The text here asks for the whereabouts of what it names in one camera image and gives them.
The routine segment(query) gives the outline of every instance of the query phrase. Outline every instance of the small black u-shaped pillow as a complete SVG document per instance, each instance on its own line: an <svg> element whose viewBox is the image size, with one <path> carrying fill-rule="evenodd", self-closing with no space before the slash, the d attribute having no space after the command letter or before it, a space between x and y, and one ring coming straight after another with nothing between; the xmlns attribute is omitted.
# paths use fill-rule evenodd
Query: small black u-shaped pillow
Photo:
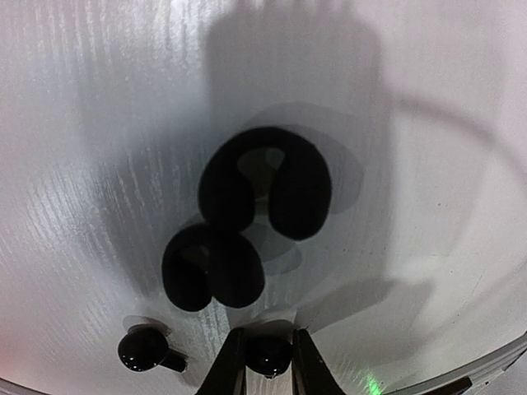
<svg viewBox="0 0 527 395"><path fill-rule="evenodd" d="M196 262L189 253L204 249ZM163 287L180 309L199 311L214 296L220 303L242 308L262 294L265 276L259 256L243 236L193 225L167 244L161 263Z"/></svg>
<svg viewBox="0 0 527 395"><path fill-rule="evenodd" d="M276 148L284 159L268 194L272 227L294 240L315 235L328 216L331 177L324 157L305 138L280 128L251 129L225 143L208 162L199 185L199 208L213 227L246 229L254 219L255 196L238 160L258 148Z"/></svg>

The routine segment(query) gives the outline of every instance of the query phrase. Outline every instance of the black knob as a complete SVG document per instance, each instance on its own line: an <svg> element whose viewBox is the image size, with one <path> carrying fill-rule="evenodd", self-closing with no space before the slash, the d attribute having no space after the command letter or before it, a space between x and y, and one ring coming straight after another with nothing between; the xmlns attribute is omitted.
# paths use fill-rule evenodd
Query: black knob
<svg viewBox="0 0 527 395"><path fill-rule="evenodd" d="M291 344L280 337L253 337L245 344L245 364L268 379L285 373L291 358Z"/></svg>
<svg viewBox="0 0 527 395"><path fill-rule="evenodd" d="M124 366L134 372L144 372L163 365L184 372L187 362L168 347L168 342L155 328L138 328L123 337L117 348Z"/></svg>

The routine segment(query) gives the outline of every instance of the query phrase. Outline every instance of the green light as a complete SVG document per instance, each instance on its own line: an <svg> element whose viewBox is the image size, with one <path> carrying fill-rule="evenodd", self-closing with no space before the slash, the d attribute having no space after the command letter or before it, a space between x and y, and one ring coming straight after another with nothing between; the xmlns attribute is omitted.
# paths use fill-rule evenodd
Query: green light
<svg viewBox="0 0 527 395"><path fill-rule="evenodd" d="M370 395L382 395L379 383L377 383L377 380L375 380L373 374L368 374L366 379L368 380L368 389L370 390Z"/></svg>

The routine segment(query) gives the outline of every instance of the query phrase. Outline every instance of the black ball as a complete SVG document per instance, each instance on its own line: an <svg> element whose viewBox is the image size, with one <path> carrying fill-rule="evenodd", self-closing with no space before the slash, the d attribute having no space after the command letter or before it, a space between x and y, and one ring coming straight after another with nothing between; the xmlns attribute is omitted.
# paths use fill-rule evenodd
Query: black ball
<svg viewBox="0 0 527 395"><path fill-rule="evenodd" d="M292 354L291 344L280 337L253 337L245 344L245 364L268 379L286 372Z"/></svg>
<svg viewBox="0 0 527 395"><path fill-rule="evenodd" d="M168 353L168 342L154 328L131 331L117 348L124 366L134 372L144 372L158 366Z"/></svg>

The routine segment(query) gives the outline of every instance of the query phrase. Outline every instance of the black neck pillow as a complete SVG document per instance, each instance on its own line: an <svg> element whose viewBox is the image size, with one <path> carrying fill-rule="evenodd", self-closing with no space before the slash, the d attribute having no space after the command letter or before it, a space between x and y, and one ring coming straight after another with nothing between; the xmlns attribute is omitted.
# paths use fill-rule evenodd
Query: black neck pillow
<svg viewBox="0 0 527 395"><path fill-rule="evenodd" d="M315 235L328 216L331 178L316 147L295 133L274 127L242 132L225 143L208 162L199 191L199 209L212 227L241 232L254 220L251 182L238 169L247 152L274 148L284 154L268 192L271 226L294 240Z"/></svg>

